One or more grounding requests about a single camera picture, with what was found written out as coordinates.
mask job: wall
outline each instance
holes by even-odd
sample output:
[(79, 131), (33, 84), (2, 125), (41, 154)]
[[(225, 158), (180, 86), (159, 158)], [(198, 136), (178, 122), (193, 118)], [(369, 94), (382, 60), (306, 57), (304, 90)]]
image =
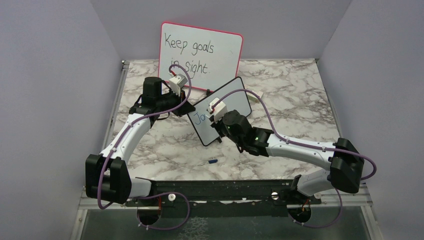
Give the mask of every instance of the wall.
[(351, 0), (91, 0), (120, 57), (157, 59), (161, 24), (240, 33), (242, 58), (319, 58)]
[(68, 239), (121, 59), (88, 0), (0, 3), (1, 239)]
[(424, 234), (423, 10), (353, 0), (318, 63), (343, 135), (378, 165), (368, 186), (386, 240)]

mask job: table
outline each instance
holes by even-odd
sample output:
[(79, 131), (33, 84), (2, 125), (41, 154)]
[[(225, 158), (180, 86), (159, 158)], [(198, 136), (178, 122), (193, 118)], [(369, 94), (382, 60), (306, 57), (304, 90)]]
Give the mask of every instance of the table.
[[(114, 136), (143, 92), (144, 79), (157, 75), (157, 60), (130, 63)], [(339, 137), (315, 60), (242, 60), (237, 75), (244, 84), (264, 93), (263, 100), (280, 133), (318, 142), (335, 142)], [(189, 101), (195, 103), (205, 96), (204, 91), (194, 89)], [(251, 108), (248, 119), (252, 126), (270, 129), (262, 105), (251, 102)], [(218, 162), (209, 164), (212, 159)], [(132, 178), (152, 180), (292, 179), (318, 169), (289, 158), (240, 154), (226, 138), (204, 147), (188, 117), (175, 115), (155, 122), (128, 162)]]

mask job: marble surface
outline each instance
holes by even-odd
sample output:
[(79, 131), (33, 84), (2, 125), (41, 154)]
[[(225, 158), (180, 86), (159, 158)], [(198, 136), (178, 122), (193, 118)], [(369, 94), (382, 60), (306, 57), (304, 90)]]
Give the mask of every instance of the marble surface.
[[(130, 107), (143, 91), (145, 77), (158, 75), (158, 61), (133, 61), (120, 101), (113, 135), (123, 127)], [(262, 91), (279, 133), (319, 142), (339, 137), (327, 96), (313, 59), (242, 60), (238, 76)], [(191, 103), (205, 97), (192, 90)], [(260, 103), (251, 102), (252, 126), (271, 128)], [(218, 159), (209, 164), (208, 160)], [(128, 162), (130, 176), (154, 180), (291, 179), (319, 167), (301, 161), (239, 153), (227, 138), (205, 147), (187, 116), (157, 121), (141, 139)]]

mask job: purple cable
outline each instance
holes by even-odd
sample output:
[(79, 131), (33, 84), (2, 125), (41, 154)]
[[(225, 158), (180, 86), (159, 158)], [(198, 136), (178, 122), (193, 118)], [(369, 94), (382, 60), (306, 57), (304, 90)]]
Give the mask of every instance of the purple cable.
[(291, 219), (293, 219), (293, 222), (294, 223), (296, 223), (296, 224), (299, 224), (299, 225), (302, 225), (302, 227), (307, 227), (307, 228), (311, 228), (311, 229), (323, 229), (323, 228), (326, 228), (326, 227), (330, 227), (331, 225), (333, 225), (333, 224), (335, 224), (339, 219), (340, 219), (340, 217), (342, 216), (342, 212), (343, 212), (343, 202), (342, 202), (342, 196), (340, 195), (340, 192), (339, 192), (339, 190), (335, 190), (336, 192), (337, 192), (337, 195), (338, 195), (338, 199), (340, 200), (340, 211), (338, 211), (338, 215), (337, 215), (337, 217), (332, 221), (332, 222), (330, 222), (330, 223), (328, 223), (328, 224), (326, 224), (326, 225), (323, 225), (323, 226), (315, 226), (315, 225), (308, 225), (308, 224), (302, 224), (301, 222), (298, 222), (298, 221), (296, 221), (290, 214), (289, 214), (289, 216), (290, 216), (290, 218)]
[[(317, 149), (317, 150), (322, 150), (323, 149), (322, 146), (314, 146), (314, 145), (310, 145), (310, 144), (306, 144), (306, 143), (301, 143), (301, 142), (296, 142), (296, 141), (292, 141), (292, 140), (287, 140), (286, 138), (284, 138), (283, 136), (281, 136), (277, 132), (277, 130), (276, 130), (274, 124), (273, 124), (273, 120), (271, 119), (271, 115), (268, 112), (268, 109), (265, 106), (264, 101), (262, 101), (261, 97), (258, 96), (256, 93), (254, 93), (251, 90), (248, 90), (248, 89), (236, 89), (234, 91), (231, 91), (231, 92), (225, 94), (223, 97), (221, 97), (214, 105), (212, 105), (212, 109), (214, 109), (226, 97), (228, 97), (231, 94), (236, 93), (236, 92), (247, 92), (247, 93), (250, 93), (250, 94), (252, 94), (253, 96), (255, 96), (259, 100), (259, 102), (262, 104), (263, 109), (265, 110), (266, 116), (268, 117), (269, 124), (271, 125), (271, 128), (274, 131), (274, 134), (279, 139), (283, 140), (284, 142), (287, 142), (287, 143), (290, 143), (290, 144), (294, 144), (294, 145), (297, 145), (297, 146), (301, 146), (301, 147), (305, 147), (305, 148)], [(333, 152), (339, 152), (339, 153), (344, 153), (344, 154), (350, 154), (350, 155), (353, 155), (353, 156), (356, 156), (356, 157), (363, 158), (363, 159), (367, 160), (369, 163), (371, 163), (371, 165), (372, 165), (372, 172), (369, 175), (362, 177), (361, 180), (369, 179), (372, 176), (374, 176), (376, 174), (376, 172), (377, 172), (377, 165), (376, 165), (376, 163), (373, 160), (371, 160), (369, 157), (365, 156), (365, 155), (362, 155), (362, 154), (359, 154), (359, 153), (353, 152), (353, 151), (348, 151), (348, 150), (343, 150), (343, 149), (338, 149), (338, 148), (332, 148), (332, 147), (326, 147), (325, 148), (325, 151), (333, 151)]]
[(178, 109), (179, 107), (181, 107), (182, 105), (184, 105), (187, 100), (189, 99), (190, 93), (192, 92), (192, 80), (190, 78), (189, 73), (184, 69), (184, 67), (182, 67), (181, 65), (178, 64), (172, 64), (171, 66), (169, 66), (169, 72), (171, 72), (171, 69), (173, 67), (177, 67), (180, 68), (185, 75), (187, 76), (187, 80), (188, 80), (188, 93), (187, 96), (185, 97), (185, 99), (178, 104), (176, 107), (173, 107), (169, 110), (165, 110), (165, 111), (160, 111), (160, 112), (156, 112), (156, 113), (151, 113), (151, 114), (147, 114), (144, 116), (141, 116), (137, 119), (135, 119), (134, 121), (131, 122), (130, 125), (128, 125), (125, 130), (122, 132), (122, 134), (118, 137), (118, 139), (116, 140), (115, 145), (113, 145), (112, 149), (110, 150), (109, 154), (107, 155), (106, 159), (104, 160), (103, 163), (103, 167), (101, 168), (101, 172), (100, 172), (100, 177), (98, 179), (98, 186), (97, 186), (97, 205), (100, 209), (106, 209), (107, 207), (109, 207), (113, 202), (109, 202), (107, 205), (103, 206), (102, 205), (102, 200), (101, 200), (101, 196), (102, 196), (102, 184), (103, 184), (103, 177), (105, 175), (105, 171), (106, 171), (106, 167), (108, 165), (109, 160), (111, 159), (112, 154), (114, 153), (113, 149), (116, 149), (119, 145), (119, 143), (122, 141), (122, 139), (124, 138), (125, 134), (128, 132), (128, 130), (130, 130), (131, 126), (133, 126), (134, 124), (136, 124), (137, 122), (146, 119), (146, 118), (150, 118), (153, 116), (157, 116), (157, 115), (161, 115), (161, 114), (167, 114), (170, 113), (176, 109)]
[(184, 225), (187, 222), (187, 220), (189, 219), (189, 216), (190, 216), (190, 202), (187, 199), (187, 197), (184, 196), (184, 194), (182, 194), (182, 193), (170, 191), (170, 192), (164, 192), (164, 193), (160, 193), (160, 194), (153, 195), (153, 196), (139, 196), (139, 197), (137, 197), (137, 199), (144, 199), (144, 200), (155, 199), (155, 198), (158, 198), (158, 197), (161, 197), (161, 196), (164, 196), (164, 195), (169, 195), (169, 194), (180, 195), (184, 199), (185, 203), (187, 203), (187, 215), (185, 216), (184, 220), (180, 224), (178, 224), (176, 226), (172, 226), (172, 227), (163, 227), (162, 228), (162, 227), (149, 226), (149, 225), (144, 225), (140, 221), (140, 215), (137, 212), (137, 220), (139, 222), (139, 225), (138, 225), (139, 227), (140, 226), (143, 226), (143, 227), (147, 228), (147, 230), (148, 229), (154, 229), (154, 230), (165, 230), (165, 231), (167, 231), (167, 230), (177, 229), (177, 228), (181, 227), (182, 225)]

